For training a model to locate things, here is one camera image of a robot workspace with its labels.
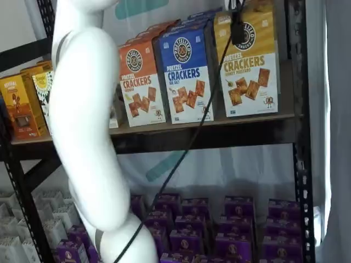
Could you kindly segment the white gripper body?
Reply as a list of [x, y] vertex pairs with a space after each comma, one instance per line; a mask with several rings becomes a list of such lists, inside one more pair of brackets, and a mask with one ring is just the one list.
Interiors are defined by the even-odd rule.
[[245, 6], [245, 0], [225, 0], [224, 6], [227, 11], [241, 11]]

